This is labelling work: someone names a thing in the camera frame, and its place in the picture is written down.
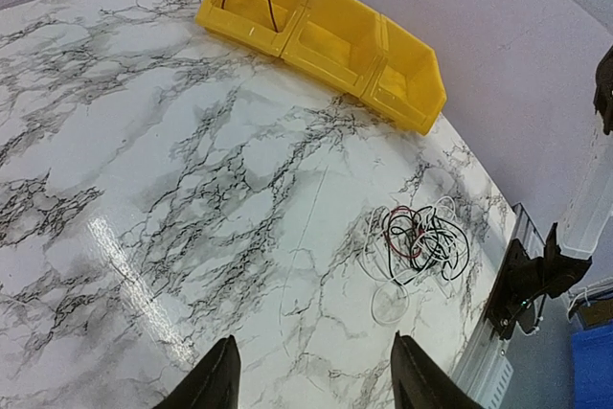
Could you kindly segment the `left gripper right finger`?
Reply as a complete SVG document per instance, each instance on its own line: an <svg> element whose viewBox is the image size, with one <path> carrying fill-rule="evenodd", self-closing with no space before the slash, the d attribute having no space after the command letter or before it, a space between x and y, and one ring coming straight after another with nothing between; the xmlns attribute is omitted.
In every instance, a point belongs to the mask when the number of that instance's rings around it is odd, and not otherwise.
<svg viewBox="0 0 613 409"><path fill-rule="evenodd" d="M396 332L390 365L396 409L479 408L410 335Z"/></svg>

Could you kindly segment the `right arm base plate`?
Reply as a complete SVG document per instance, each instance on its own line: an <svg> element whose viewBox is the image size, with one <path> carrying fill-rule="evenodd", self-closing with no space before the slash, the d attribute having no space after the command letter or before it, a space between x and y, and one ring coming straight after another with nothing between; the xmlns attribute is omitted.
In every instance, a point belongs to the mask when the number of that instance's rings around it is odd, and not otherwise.
<svg viewBox="0 0 613 409"><path fill-rule="evenodd" d="M543 254L531 258L519 238L511 239L499 279L488 300L486 317L502 340L512 337L520 317L534 309L534 301L555 299L582 280L592 259L563 255L556 240L554 224L543 246Z"/></svg>

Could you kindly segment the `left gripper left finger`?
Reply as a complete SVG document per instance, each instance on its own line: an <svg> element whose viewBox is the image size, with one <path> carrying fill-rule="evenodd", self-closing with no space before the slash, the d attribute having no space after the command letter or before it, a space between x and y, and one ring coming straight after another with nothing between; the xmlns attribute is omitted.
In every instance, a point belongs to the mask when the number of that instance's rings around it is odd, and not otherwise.
<svg viewBox="0 0 613 409"><path fill-rule="evenodd" d="M165 407L238 408L240 373L235 337L221 338L165 397Z"/></svg>

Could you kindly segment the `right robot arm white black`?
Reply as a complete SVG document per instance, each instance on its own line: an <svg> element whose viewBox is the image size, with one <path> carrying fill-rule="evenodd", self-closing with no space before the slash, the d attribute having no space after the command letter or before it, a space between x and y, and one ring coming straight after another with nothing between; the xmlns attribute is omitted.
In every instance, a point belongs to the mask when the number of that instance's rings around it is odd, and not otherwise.
<svg viewBox="0 0 613 409"><path fill-rule="evenodd" d="M361 0L436 52L444 115L536 225L560 220L601 129L612 0Z"/></svg>

